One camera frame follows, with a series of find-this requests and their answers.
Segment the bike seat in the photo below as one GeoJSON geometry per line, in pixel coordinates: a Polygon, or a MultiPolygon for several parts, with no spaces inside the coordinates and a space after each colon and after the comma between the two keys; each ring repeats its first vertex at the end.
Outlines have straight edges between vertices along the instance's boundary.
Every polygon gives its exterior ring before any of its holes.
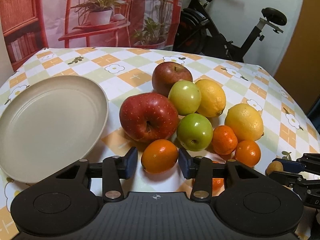
{"type": "Polygon", "coordinates": [[[262,9],[262,15],[269,21],[276,25],[284,26],[287,24],[287,17],[280,11],[274,8],[262,9]]]}

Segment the crosshair symbol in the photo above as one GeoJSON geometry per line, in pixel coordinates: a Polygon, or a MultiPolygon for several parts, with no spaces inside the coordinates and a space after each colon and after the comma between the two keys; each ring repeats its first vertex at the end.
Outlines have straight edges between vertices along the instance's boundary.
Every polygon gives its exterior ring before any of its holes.
{"type": "Polygon", "coordinates": [[[156,195],[153,195],[152,198],[158,200],[159,198],[162,198],[160,195],[156,194],[156,195]]]}

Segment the plate rim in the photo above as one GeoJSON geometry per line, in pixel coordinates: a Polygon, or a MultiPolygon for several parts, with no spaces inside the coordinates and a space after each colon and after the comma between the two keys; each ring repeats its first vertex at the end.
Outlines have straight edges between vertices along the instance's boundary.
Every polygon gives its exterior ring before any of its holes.
{"type": "MultiPolygon", "coordinates": [[[[12,101],[10,101],[10,102],[8,103],[8,105],[6,106],[6,108],[4,109],[4,111],[0,114],[0,121],[1,121],[1,118],[3,117],[3,114],[4,114],[5,111],[8,109],[8,106],[9,106],[16,98],[18,98],[21,94],[23,94],[27,89],[31,88],[33,85],[36,85],[36,84],[38,84],[38,83],[40,83],[40,82],[46,82],[47,80],[52,79],[52,78],[63,78],[63,77],[71,77],[71,76],[72,76],[72,77],[76,77],[76,78],[87,79],[87,80],[89,80],[90,82],[94,83],[94,84],[103,92],[104,98],[105,98],[105,100],[106,100],[106,105],[107,105],[106,116],[105,116],[105,118],[104,118],[103,126],[102,126],[102,128],[101,128],[101,131],[100,131],[100,133],[99,133],[99,136],[97,137],[97,139],[95,139],[94,143],[90,146],[90,149],[87,151],[87,153],[85,153],[81,158],[86,157],[86,156],[92,151],[92,149],[94,148],[94,146],[99,142],[99,140],[100,140],[100,138],[101,138],[101,135],[102,135],[102,133],[103,133],[105,127],[106,127],[107,120],[108,120],[108,116],[109,116],[109,99],[108,99],[108,97],[107,97],[107,94],[106,94],[106,92],[103,90],[103,88],[102,88],[97,82],[95,82],[94,80],[92,80],[92,79],[90,79],[90,78],[87,78],[87,77],[84,77],[84,76],[81,76],[81,75],[61,75],[61,76],[52,76],[52,77],[48,77],[48,78],[39,80],[38,82],[36,82],[36,83],[28,86],[25,90],[23,90],[19,95],[17,95],[12,101]]],[[[11,175],[9,174],[9,172],[7,172],[7,171],[3,168],[1,162],[0,162],[0,169],[1,169],[1,171],[2,171],[5,175],[9,176],[9,177],[10,177],[11,179],[13,179],[14,181],[18,181],[18,182],[26,183],[26,184],[35,184],[35,183],[38,183],[38,182],[39,182],[39,181],[30,181],[30,180],[26,180],[26,179],[20,180],[20,179],[17,179],[15,176],[11,176],[11,175]]]]}

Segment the metal pin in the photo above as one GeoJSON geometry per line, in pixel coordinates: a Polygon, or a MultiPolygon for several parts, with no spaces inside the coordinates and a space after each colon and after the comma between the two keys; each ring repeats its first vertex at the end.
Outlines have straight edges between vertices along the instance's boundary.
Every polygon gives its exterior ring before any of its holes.
{"type": "Polygon", "coordinates": [[[115,199],[121,196],[121,193],[119,191],[116,190],[110,190],[108,192],[106,192],[106,197],[107,198],[111,198],[111,199],[115,199]]]}
{"type": "Polygon", "coordinates": [[[209,193],[204,190],[198,190],[198,191],[194,192],[193,195],[196,198],[207,198],[209,196],[209,193]]]}

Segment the checkered tablecloth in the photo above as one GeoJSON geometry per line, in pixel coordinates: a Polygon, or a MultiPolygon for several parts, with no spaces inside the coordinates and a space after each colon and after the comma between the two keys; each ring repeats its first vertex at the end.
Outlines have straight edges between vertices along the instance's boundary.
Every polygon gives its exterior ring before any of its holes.
{"type": "MultiPolygon", "coordinates": [[[[262,116],[264,136],[257,141],[262,156],[255,169],[264,173],[276,157],[295,160],[303,153],[319,153],[320,136],[290,95],[261,67],[235,63],[212,57],[165,50],[136,48],[44,48],[32,56],[0,88],[0,114],[24,89],[40,80],[58,75],[81,75],[97,82],[109,99],[109,117],[101,140],[88,156],[90,162],[99,162],[112,155],[124,155],[131,146],[141,153],[146,147],[125,135],[119,121],[119,108],[131,95],[152,91],[151,76],[163,61],[174,61],[187,67],[194,81],[211,79],[225,91],[227,106],[223,114],[212,119],[213,127],[224,123],[228,109],[238,103],[253,106],[262,116]]],[[[209,151],[203,155],[219,162],[222,158],[209,151]]],[[[10,216],[13,198],[28,185],[13,181],[0,171],[0,239],[11,239],[17,229],[10,216]]],[[[307,179],[318,179],[303,174],[307,179]]],[[[124,191],[186,191],[190,194],[190,181],[183,179],[178,165],[165,174],[146,174],[140,161],[136,174],[122,181],[124,191]]],[[[91,190],[101,195],[101,179],[92,181],[91,190]]],[[[300,229],[301,239],[309,236],[308,226],[300,229]]]]}

